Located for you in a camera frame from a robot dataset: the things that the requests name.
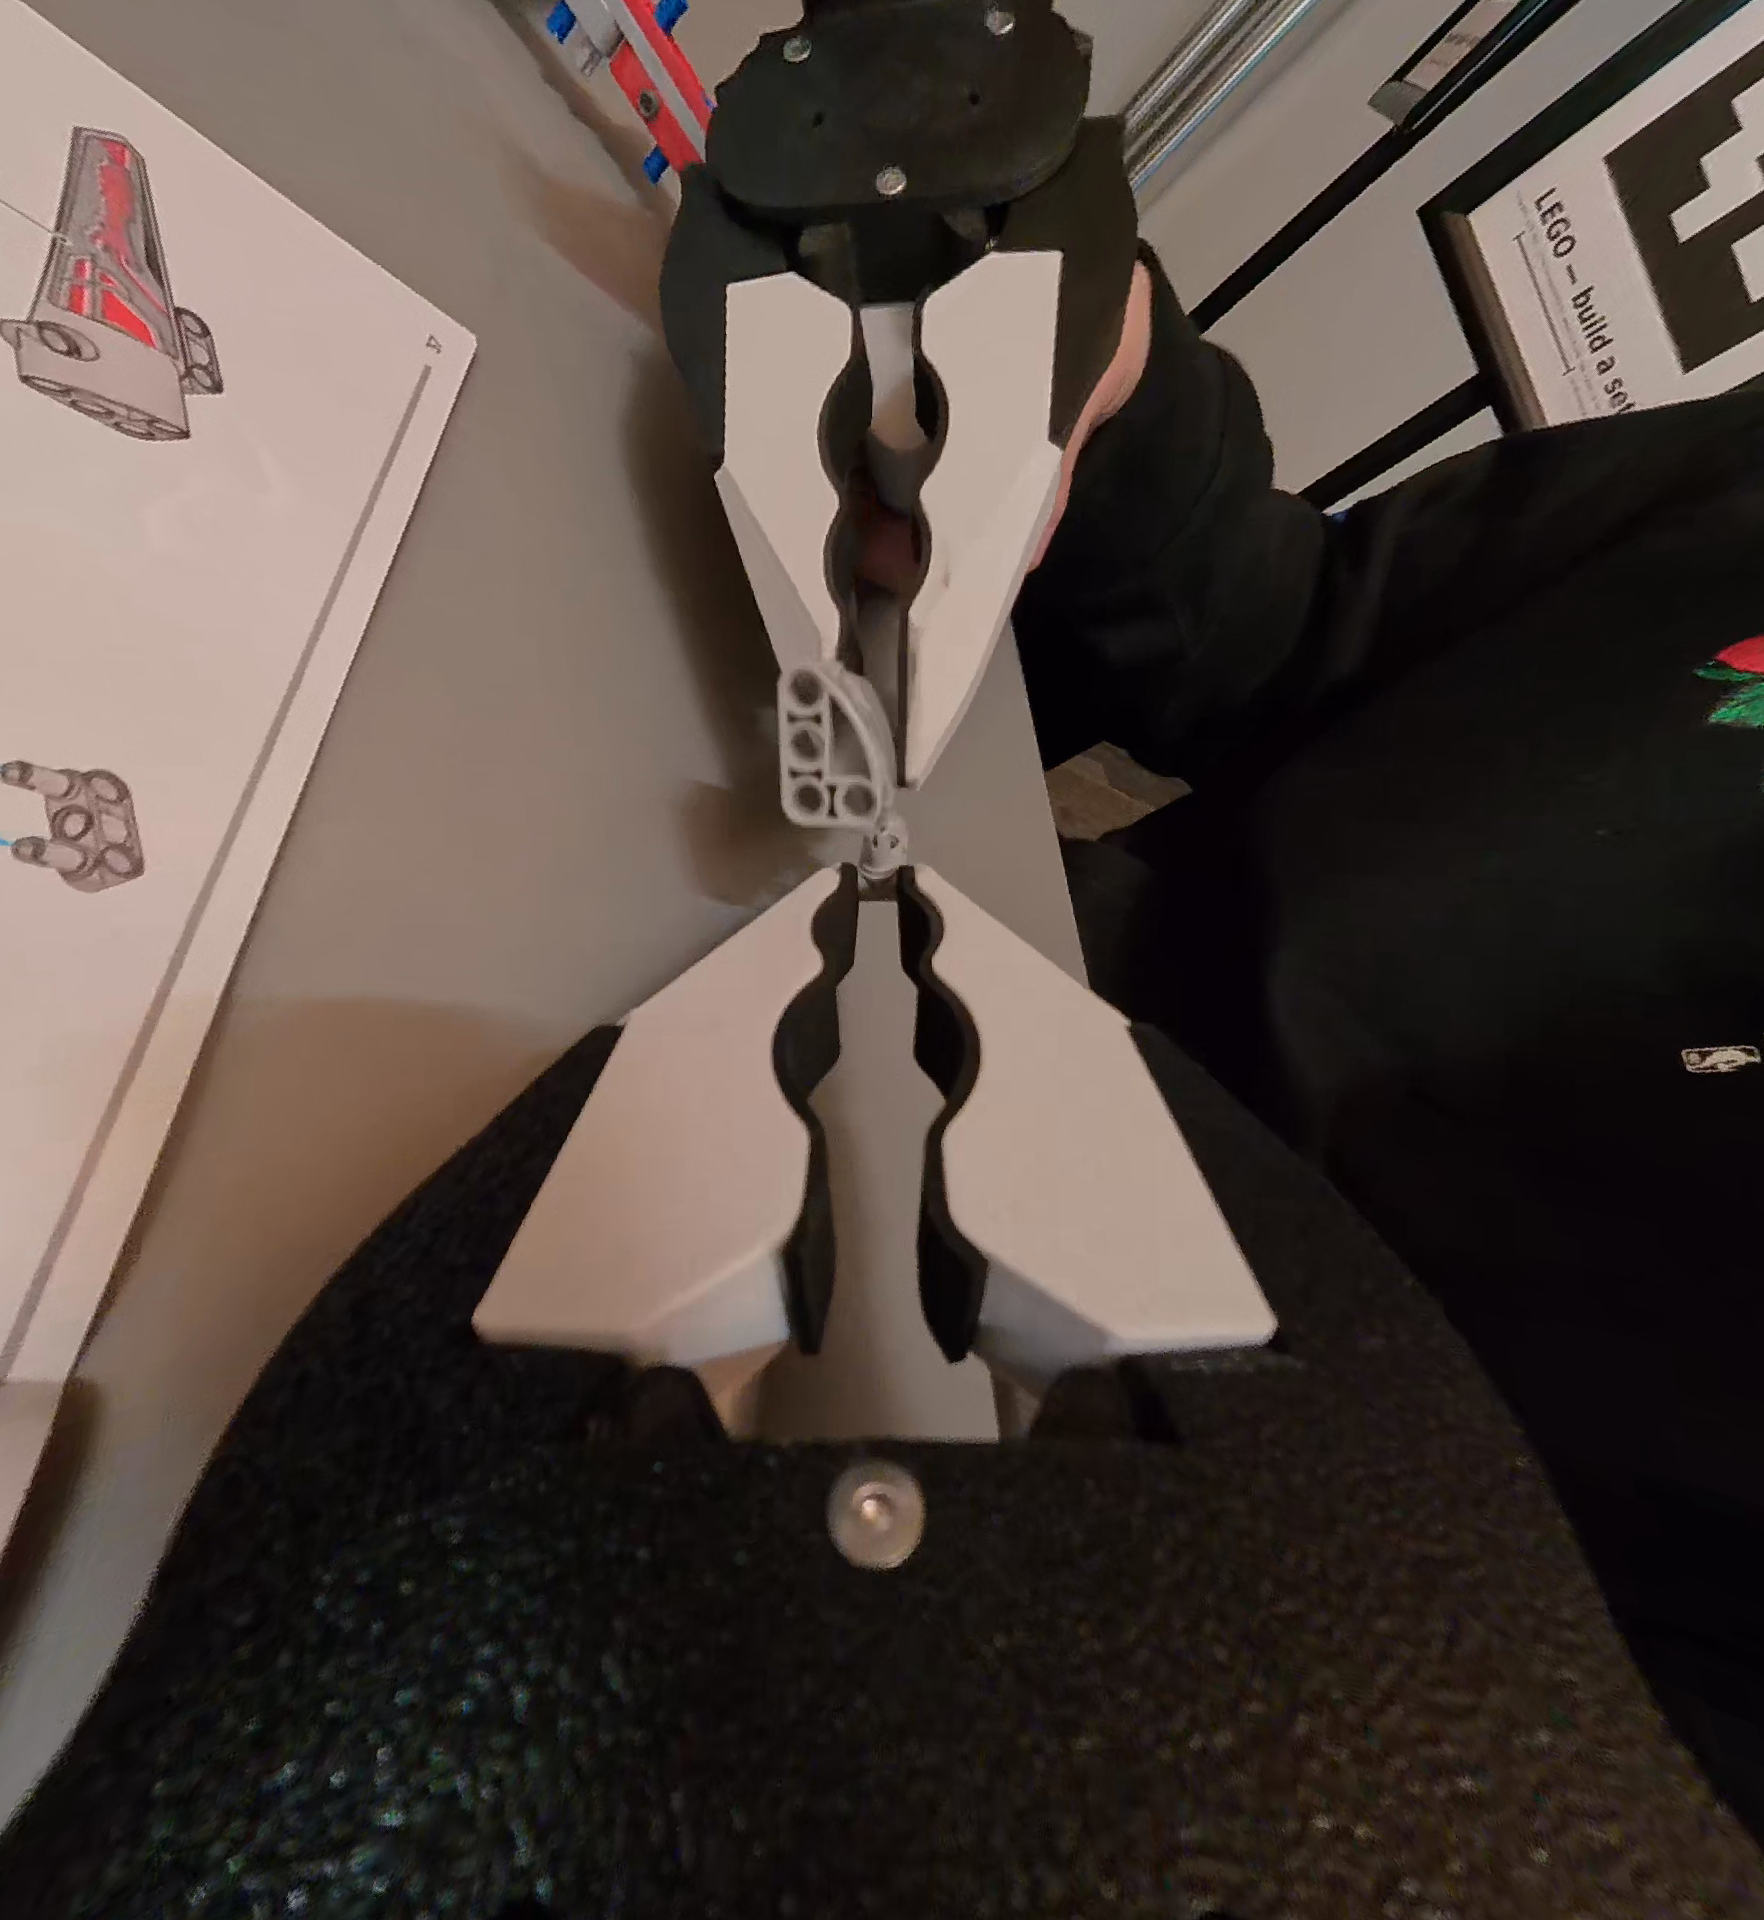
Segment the building instruction booklet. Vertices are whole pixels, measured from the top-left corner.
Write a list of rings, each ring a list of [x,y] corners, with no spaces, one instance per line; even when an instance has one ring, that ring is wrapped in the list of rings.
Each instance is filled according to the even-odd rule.
[[[473,350],[0,4],[0,1556]]]

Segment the framed black white poster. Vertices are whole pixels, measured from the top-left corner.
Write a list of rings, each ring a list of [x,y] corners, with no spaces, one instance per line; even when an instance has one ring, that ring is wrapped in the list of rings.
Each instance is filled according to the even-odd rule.
[[[1764,386],[1764,1],[1673,6],[1421,224],[1506,432]]]

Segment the person's black printed sweatshirt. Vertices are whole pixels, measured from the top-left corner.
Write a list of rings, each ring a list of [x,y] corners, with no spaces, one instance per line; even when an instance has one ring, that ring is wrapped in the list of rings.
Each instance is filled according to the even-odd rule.
[[[1120,834],[1111,980],[1466,1332],[1764,1840],[1764,390],[1333,519],[1360,674]]]

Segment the grey toy brick panel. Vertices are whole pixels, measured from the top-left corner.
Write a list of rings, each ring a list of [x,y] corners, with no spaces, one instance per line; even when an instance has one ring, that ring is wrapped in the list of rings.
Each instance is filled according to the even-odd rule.
[[[785,670],[778,788],[799,829],[876,832],[894,809],[894,737],[874,688],[835,659]]]

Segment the toy brick vehicle model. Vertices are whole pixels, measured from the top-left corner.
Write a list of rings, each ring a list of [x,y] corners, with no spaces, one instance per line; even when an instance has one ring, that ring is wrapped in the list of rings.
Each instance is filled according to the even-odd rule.
[[[573,78],[606,76],[649,145],[639,161],[650,185],[706,157],[714,99],[678,44],[686,1],[546,1],[539,17]]]

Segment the person's right hand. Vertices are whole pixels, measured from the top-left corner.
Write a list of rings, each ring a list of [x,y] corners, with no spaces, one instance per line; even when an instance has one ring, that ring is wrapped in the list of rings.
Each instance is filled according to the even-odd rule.
[[[1086,444],[1132,399],[1134,388],[1139,386],[1149,364],[1152,327],[1155,270],[1150,256],[1146,251],[1137,251],[1117,350],[1100,379],[1094,382],[1086,405],[1063,449],[1061,484],[1057,494],[1057,508],[1061,511],[1068,504]]]

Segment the silver metal rail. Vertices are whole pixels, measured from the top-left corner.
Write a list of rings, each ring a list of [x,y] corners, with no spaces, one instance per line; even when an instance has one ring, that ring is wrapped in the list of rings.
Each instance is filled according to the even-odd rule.
[[[1352,1],[1210,1],[1199,21],[1134,88],[1124,106],[1124,165],[1144,205],[1179,165],[1227,122]]]

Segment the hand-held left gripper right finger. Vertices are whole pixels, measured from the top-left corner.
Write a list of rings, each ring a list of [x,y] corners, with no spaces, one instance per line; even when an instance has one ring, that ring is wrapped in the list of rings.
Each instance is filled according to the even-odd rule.
[[[894,874],[920,1151],[917,1296],[990,1379],[995,1436],[1067,1376],[1253,1352],[1277,1312],[1160,1088],[1144,1034],[932,865]]]

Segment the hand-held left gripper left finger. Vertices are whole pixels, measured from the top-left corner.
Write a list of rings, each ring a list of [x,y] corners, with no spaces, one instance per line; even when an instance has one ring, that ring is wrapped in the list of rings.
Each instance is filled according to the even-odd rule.
[[[634,1006],[475,1306],[497,1346],[678,1369],[758,1437],[839,1272],[817,1095],[842,1056],[860,883],[823,866]]]

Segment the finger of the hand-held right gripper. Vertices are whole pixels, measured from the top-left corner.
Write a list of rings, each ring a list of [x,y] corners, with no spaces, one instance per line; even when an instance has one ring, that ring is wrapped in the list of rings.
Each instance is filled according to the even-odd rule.
[[[917,492],[926,564],[905,612],[900,778],[921,786],[958,732],[1052,513],[1063,256],[990,251],[917,313],[937,445]]]
[[[779,672],[836,659],[846,498],[872,415],[856,313],[797,272],[725,292],[717,490]]]

